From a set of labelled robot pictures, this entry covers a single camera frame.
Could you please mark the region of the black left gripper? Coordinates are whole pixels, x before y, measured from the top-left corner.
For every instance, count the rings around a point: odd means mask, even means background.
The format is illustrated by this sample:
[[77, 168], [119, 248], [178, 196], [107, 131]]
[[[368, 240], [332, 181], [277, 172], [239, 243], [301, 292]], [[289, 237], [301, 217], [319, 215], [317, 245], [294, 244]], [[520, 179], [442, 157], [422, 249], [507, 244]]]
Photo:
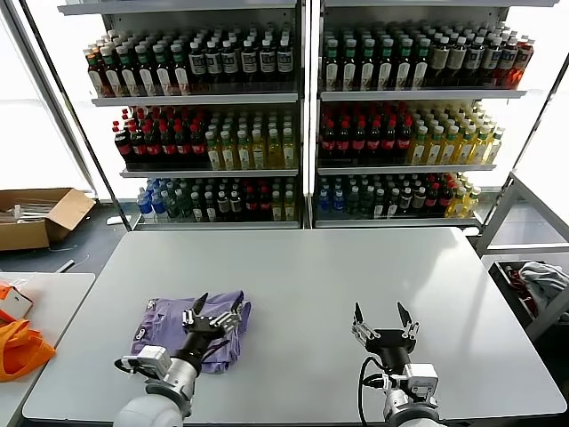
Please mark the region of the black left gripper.
[[199, 316], [207, 298], [208, 293], [204, 293], [194, 300], [189, 310], [182, 312], [182, 328], [186, 338], [176, 350], [177, 359], [207, 359], [225, 344], [225, 334], [238, 328], [242, 322], [243, 296], [235, 299], [229, 311], [224, 311], [214, 319]]

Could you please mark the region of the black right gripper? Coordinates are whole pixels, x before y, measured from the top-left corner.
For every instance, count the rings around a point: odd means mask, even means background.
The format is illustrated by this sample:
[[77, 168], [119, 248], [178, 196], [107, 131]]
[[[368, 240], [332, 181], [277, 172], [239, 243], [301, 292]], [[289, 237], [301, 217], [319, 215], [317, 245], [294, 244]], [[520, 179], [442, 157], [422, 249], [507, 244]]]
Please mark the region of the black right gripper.
[[365, 343], [365, 349], [381, 360], [388, 370], [403, 370], [410, 364], [410, 354], [416, 345], [420, 322], [413, 321], [410, 312], [401, 302], [397, 310], [402, 322], [400, 329], [373, 329], [364, 322], [359, 303], [355, 303], [351, 332], [358, 342]]

